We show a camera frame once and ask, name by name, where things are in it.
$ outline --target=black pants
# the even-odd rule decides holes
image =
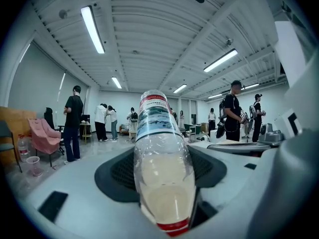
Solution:
[[[95,130],[96,130],[96,136],[98,137],[98,140],[106,140],[107,139],[104,123],[95,122]]]
[[[261,127],[261,121],[255,120],[253,142],[257,142],[257,140],[259,138],[260,127]]]
[[[69,127],[69,126],[66,126],[63,131],[63,140],[64,140],[64,146],[66,150],[66,159],[69,162],[72,162],[75,159],[80,158],[78,131],[79,131],[78,127]]]
[[[210,137],[210,131],[211,130],[215,130],[215,121],[214,120],[210,120],[209,121],[209,124],[208,124],[208,135]]]
[[[227,140],[233,140],[233,141],[239,141],[240,139],[240,124],[235,125],[227,125],[225,123],[225,131],[226,131],[226,139]]]

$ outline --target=man in black shirt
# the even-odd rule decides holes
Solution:
[[[261,112],[261,107],[260,107],[260,103],[259,103],[261,96],[262,95],[259,95],[259,94],[255,95],[254,108],[256,110],[257,117],[255,118],[253,142],[257,142],[257,140],[259,138],[260,127],[261,127],[261,116],[266,115],[266,113]]]
[[[80,159],[80,146],[78,138],[78,130],[81,122],[83,103],[80,98],[81,87],[75,86],[73,88],[73,95],[69,97],[64,107],[64,114],[66,115],[65,127],[63,133],[64,145],[66,150],[66,159],[64,163],[73,162]]]
[[[241,82],[233,81],[230,93],[225,97],[225,112],[227,119],[225,121],[226,139],[239,141],[240,123],[248,123],[246,119],[240,117],[239,102],[236,95],[241,93]]]

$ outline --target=pink armchair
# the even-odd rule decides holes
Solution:
[[[32,133],[32,146],[37,151],[49,155],[52,167],[51,154],[56,152],[60,145],[61,133],[53,130],[45,119],[28,119]]]

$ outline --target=black hair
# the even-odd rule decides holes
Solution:
[[[235,81],[233,81],[232,83],[231,83],[231,87],[233,87],[233,86],[235,86],[235,85],[240,85],[241,86],[241,82],[240,81],[237,81],[237,80],[235,80]]]
[[[109,111],[111,111],[111,110],[116,112],[116,110],[112,106],[109,106]]]
[[[76,85],[76,86],[74,86],[73,91],[75,91],[77,93],[81,93],[81,87]]]

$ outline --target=floor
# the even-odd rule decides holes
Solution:
[[[111,134],[108,133],[107,137],[109,139],[112,138]],[[92,139],[88,139],[87,144],[85,144],[83,140],[80,140],[81,158],[84,159],[93,155],[107,155],[109,151],[134,146],[131,141],[126,142],[128,139],[128,135],[123,135],[119,136],[117,142],[99,142],[96,138],[96,134],[93,133]],[[38,156],[40,157],[40,166],[43,169],[43,173],[38,177],[32,175],[27,163],[20,163],[23,173],[20,173],[15,163],[5,168],[7,181],[16,197],[25,198],[37,185],[65,165],[66,155],[62,155],[60,151],[52,154],[52,167],[50,167],[48,155],[38,153]]]

